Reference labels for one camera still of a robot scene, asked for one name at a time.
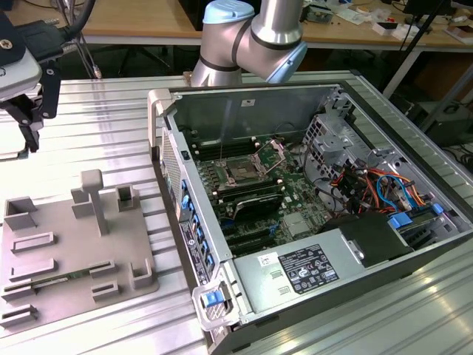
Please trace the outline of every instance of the blue tab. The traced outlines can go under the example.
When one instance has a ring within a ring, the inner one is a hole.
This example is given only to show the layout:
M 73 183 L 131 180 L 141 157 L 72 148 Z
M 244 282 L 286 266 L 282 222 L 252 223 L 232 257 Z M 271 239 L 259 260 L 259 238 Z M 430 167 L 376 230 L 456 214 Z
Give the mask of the blue tab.
M 251 5 L 237 0 L 216 0 L 205 8 L 204 24 L 227 24 L 254 16 Z
M 197 228 L 197 241 L 200 243 L 203 238 L 204 238 L 204 232 L 199 227 L 199 228 Z
M 412 223 L 412 220 L 409 218 L 406 212 L 401 212 L 391 216 L 389 223 L 394 228 L 399 229 L 400 227 L 404 227 Z
M 207 242 L 204 240 L 203 243 L 202 243 L 202 250 L 204 251 L 204 255 L 207 253 L 208 251 L 208 244 Z
M 225 302 L 225 298 L 223 297 L 223 293 L 221 291 L 214 291 L 204 294 L 202 299 L 204 301 L 204 307 L 206 308 Z
M 187 209 L 189 207 L 189 195 L 186 195 L 183 197 L 183 201 L 180 203 L 180 205 L 183 207 L 183 209 Z
M 443 207 L 441 205 L 439 205 L 438 203 L 434 203 L 432 205 L 432 209 L 434 210 L 434 212 L 436 214 L 442 214 L 443 213 Z

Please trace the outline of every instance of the screw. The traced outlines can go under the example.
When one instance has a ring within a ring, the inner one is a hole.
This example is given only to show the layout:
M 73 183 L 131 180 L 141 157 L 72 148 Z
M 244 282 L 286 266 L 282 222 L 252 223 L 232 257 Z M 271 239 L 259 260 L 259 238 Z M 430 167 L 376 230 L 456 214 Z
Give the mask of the screw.
M 0 40 L 0 48 L 3 50 L 11 50 L 13 48 L 13 43 L 7 39 Z

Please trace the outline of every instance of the white label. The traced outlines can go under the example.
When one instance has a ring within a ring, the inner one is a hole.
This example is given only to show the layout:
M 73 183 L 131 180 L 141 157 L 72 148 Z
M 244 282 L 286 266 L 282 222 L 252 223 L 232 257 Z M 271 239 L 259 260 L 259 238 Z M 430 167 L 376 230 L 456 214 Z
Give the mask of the white label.
M 242 107 L 250 107 L 250 106 L 254 106 L 254 103 L 256 102 L 255 99 L 253 100 L 243 100 L 242 101 Z
M 273 253 L 261 255 L 258 257 L 258 261 L 261 266 L 268 266 L 268 265 L 276 264 L 277 262 L 279 262 L 278 253 L 273 252 Z

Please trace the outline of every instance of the metal bracket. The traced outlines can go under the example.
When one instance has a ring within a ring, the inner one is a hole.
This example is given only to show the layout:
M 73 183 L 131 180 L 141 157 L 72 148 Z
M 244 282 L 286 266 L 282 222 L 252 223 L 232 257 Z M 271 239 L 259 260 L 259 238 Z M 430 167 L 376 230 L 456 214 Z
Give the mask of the metal bracket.
M 156 147 L 156 118 L 168 112 L 174 97 L 168 89 L 155 89 L 148 93 L 148 139 L 151 148 Z

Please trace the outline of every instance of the aluminum extrusion table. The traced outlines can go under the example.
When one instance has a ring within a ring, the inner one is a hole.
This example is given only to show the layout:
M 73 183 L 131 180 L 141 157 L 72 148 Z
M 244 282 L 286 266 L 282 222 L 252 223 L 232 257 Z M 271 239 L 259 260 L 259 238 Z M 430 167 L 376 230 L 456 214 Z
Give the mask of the aluminum extrusion table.
M 456 172 L 452 168 L 455 162 L 415 131 L 362 77 L 348 71 L 318 72 L 298 73 L 292 80 L 316 79 L 348 81 L 473 204 L 469 174 Z M 244 80 L 259 79 L 248 75 Z M 26 160 L 0 163 L 2 209 L 7 197 L 29 195 L 35 203 L 69 198 L 69 190 L 78 186 L 79 172 L 86 169 L 101 169 L 106 189 L 132 183 L 140 192 L 160 282 L 153 294 L 0 339 L 2 354 L 32 354 L 42 349 L 53 349 L 48 351 L 56 354 L 207 353 L 146 140 L 147 92 L 181 86 L 181 77 L 65 81 L 58 117 L 47 121 L 41 131 L 40 150 Z M 0 112 L 0 139 L 10 122 Z M 366 130 L 364 134 L 376 146 L 386 143 L 378 133 Z M 240 353 L 471 354 L 472 294 L 473 241 L 410 277 L 307 319 Z

